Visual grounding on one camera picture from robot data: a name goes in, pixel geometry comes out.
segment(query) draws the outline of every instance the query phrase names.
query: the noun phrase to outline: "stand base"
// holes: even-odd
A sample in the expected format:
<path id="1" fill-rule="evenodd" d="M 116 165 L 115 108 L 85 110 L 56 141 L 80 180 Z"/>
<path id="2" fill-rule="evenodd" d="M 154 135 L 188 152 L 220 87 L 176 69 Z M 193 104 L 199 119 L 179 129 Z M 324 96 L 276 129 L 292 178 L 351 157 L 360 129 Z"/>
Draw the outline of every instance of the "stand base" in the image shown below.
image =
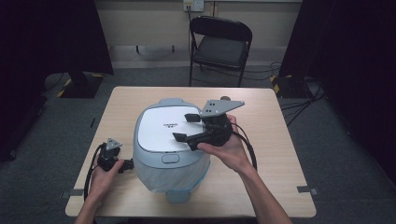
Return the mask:
<path id="1" fill-rule="evenodd" d="M 311 90 L 303 84 L 297 84 L 291 77 L 271 77 L 274 91 L 280 98 L 309 98 L 313 95 Z"/>
<path id="2" fill-rule="evenodd" d="M 94 98 L 104 77 L 100 75 L 87 75 L 86 78 L 88 85 L 84 88 L 74 85 L 71 79 L 67 80 L 57 97 Z"/>

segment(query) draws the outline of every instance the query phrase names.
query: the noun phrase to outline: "wooden table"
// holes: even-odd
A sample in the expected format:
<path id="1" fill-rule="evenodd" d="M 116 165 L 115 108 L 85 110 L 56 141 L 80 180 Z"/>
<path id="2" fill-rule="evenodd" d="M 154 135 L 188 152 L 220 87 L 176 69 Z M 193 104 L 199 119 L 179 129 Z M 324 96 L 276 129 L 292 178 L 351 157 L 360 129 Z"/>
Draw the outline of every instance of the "wooden table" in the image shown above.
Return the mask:
<path id="1" fill-rule="evenodd" d="M 182 98 L 203 108 L 206 100 L 229 96 L 245 101 L 230 111 L 245 130 L 253 145 L 259 174 L 290 217 L 313 217 L 316 208 L 306 186 L 288 129 L 276 96 L 269 89 L 243 88 L 165 88 L 117 87 L 112 92 L 105 113 L 92 140 L 78 176 L 75 189 L 83 189 L 95 149 L 112 137 L 123 143 L 120 158 L 131 159 L 134 126 L 138 116 L 149 105 L 163 98 Z M 75 217 L 83 205 L 82 196 L 71 196 L 65 212 Z M 237 173 L 218 158 L 211 165 L 202 184 L 187 203 L 170 204 L 165 194 L 146 189 L 134 171 L 117 175 L 111 191 L 97 211 L 101 217 L 254 217 L 245 187 Z"/>

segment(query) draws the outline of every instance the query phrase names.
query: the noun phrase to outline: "person's right hand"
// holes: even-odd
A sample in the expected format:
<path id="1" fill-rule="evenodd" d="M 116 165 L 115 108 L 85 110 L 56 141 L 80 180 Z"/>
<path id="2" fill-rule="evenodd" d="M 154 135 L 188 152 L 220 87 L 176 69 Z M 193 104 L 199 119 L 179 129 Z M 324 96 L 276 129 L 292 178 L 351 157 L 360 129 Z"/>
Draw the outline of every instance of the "person's right hand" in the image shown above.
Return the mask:
<path id="1" fill-rule="evenodd" d="M 231 123 L 236 124 L 236 117 L 227 115 L 227 118 Z M 233 130 L 238 133 L 238 128 L 235 125 L 233 125 Z M 238 174 L 243 172 L 245 168 L 252 166 L 241 139 L 234 134 L 222 147 L 214 147 L 208 143 L 200 143 L 197 147 L 208 154 L 218 157 L 226 166 Z"/>

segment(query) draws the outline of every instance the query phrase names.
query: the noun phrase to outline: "hand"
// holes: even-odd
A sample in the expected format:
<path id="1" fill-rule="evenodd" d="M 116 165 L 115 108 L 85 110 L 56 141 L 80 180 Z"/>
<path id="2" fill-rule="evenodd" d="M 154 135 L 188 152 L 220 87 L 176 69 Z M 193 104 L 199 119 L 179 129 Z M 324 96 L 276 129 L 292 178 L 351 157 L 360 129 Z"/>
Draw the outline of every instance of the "hand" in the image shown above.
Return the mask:
<path id="1" fill-rule="evenodd" d="M 118 160 L 108 172 L 104 171 L 100 166 L 97 166 L 92 173 L 89 197 L 93 196 L 97 199 L 97 202 L 101 202 L 109 191 L 114 176 L 118 173 L 123 164 L 124 160 Z"/>
<path id="2" fill-rule="evenodd" d="M 236 124 L 236 117 L 227 115 L 227 118 L 231 123 Z M 235 125 L 233 125 L 233 131 L 238 133 L 238 128 Z M 222 147 L 214 147 L 208 143 L 200 143 L 197 147 L 208 154 L 218 157 L 226 166 L 238 174 L 251 166 L 241 139 L 234 134 Z"/>

